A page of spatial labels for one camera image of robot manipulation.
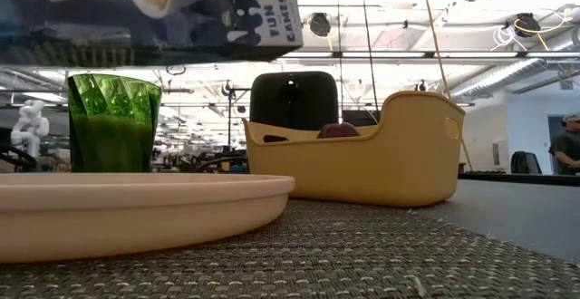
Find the red apple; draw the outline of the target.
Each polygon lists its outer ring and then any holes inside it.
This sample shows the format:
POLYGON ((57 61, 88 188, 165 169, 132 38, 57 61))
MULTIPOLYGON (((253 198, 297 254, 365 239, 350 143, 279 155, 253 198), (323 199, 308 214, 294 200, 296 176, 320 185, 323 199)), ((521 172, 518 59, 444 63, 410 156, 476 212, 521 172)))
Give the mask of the red apple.
POLYGON ((348 122, 326 124, 318 133, 318 139, 358 137, 360 132, 348 122))

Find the yellow plastic basket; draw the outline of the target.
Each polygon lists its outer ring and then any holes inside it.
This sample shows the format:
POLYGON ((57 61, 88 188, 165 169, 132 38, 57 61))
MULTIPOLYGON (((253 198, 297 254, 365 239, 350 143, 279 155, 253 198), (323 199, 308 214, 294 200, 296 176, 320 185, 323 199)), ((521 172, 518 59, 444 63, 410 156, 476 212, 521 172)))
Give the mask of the yellow plastic basket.
POLYGON ((356 137, 321 139, 317 132, 245 121, 253 174, 289 176, 291 195, 422 207, 456 191, 465 112, 433 92, 396 92, 376 125, 356 137))

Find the blue Frosted Flakes cereal box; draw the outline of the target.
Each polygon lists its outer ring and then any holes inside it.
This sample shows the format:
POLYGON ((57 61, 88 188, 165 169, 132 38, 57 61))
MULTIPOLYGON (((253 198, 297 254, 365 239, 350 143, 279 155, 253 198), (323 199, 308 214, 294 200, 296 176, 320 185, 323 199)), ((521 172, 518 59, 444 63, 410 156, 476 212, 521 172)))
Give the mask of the blue Frosted Flakes cereal box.
POLYGON ((0 0, 0 66, 272 61, 303 43, 297 0, 0 0))

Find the black and silver toaster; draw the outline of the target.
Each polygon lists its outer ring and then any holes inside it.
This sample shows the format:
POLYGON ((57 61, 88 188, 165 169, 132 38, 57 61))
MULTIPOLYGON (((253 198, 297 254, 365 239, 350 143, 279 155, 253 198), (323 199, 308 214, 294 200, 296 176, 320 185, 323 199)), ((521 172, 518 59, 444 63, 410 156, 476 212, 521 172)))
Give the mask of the black and silver toaster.
POLYGON ((321 130, 339 119, 336 81, 320 71, 263 73, 251 87, 249 119, 293 130, 321 130))

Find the black monitor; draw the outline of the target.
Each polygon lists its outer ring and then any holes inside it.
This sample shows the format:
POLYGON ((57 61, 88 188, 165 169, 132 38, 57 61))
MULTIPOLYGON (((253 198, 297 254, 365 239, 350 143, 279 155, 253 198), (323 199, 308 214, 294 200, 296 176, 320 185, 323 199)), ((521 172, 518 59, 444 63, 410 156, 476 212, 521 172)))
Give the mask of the black monitor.
POLYGON ((379 111, 343 111, 343 122, 355 127, 376 125, 381 118, 379 111))

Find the grey woven placemat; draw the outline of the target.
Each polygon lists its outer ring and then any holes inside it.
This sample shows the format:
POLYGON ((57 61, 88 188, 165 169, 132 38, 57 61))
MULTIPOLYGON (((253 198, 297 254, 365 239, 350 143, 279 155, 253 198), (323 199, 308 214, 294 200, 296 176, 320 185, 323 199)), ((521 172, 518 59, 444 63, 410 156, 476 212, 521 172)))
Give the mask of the grey woven placemat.
POLYGON ((580 261, 413 210, 292 200, 225 240, 0 265, 0 299, 580 299, 580 261))

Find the pale round plate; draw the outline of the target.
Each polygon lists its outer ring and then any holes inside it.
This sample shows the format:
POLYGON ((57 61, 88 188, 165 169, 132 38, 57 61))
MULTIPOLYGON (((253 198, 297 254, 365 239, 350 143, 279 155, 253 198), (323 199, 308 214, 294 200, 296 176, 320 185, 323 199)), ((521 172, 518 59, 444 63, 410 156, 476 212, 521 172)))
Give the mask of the pale round plate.
POLYGON ((0 263, 120 256, 262 227, 291 177, 202 173, 1 173, 0 263))

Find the green faceted glass cup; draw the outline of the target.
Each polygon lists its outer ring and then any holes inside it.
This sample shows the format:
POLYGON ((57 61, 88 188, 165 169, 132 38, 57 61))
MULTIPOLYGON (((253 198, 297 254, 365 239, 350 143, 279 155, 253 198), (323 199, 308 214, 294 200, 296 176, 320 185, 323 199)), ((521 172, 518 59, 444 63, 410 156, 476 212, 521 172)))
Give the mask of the green faceted glass cup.
POLYGON ((162 90, 131 77, 67 79, 73 172, 149 172, 162 90))

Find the black neighbouring table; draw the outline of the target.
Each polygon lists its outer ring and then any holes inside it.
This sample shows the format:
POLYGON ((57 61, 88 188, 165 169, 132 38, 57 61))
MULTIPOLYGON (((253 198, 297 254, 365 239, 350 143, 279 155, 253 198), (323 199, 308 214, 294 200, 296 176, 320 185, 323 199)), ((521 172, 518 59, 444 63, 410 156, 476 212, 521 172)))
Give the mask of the black neighbouring table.
POLYGON ((466 172, 459 173, 458 179, 580 188, 580 176, 466 172))

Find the black office chair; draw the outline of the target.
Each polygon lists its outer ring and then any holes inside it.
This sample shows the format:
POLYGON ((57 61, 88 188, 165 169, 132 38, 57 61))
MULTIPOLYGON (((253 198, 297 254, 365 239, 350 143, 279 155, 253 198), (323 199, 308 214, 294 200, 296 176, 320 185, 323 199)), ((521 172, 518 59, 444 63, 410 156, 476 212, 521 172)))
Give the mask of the black office chair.
POLYGON ((512 174, 542 174, 537 156, 534 153, 525 151, 516 151, 512 154, 510 170, 512 174))

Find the person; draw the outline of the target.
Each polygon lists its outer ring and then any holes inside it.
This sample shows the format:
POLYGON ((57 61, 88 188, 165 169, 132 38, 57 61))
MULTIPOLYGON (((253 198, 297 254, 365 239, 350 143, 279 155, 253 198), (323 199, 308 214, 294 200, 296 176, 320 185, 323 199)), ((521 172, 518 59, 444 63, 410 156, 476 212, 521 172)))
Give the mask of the person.
POLYGON ((562 119, 564 132, 551 142, 549 153, 557 161, 557 174, 580 175, 580 112, 562 119))

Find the silver ceiling air duct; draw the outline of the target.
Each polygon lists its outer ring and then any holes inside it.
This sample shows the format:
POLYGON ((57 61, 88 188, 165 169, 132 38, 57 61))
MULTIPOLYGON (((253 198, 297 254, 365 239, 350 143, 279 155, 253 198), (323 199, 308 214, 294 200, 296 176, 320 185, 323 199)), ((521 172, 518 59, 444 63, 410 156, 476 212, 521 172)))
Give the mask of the silver ceiling air duct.
POLYGON ((546 43, 549 51, 526 52, 520 61, 498 65, 461 83, 450 91, 453 99, 477 97, 495 92, 517 82, 526 73, 538 73, 557 59, 580 59, 580 26, 556 36, 546 43))

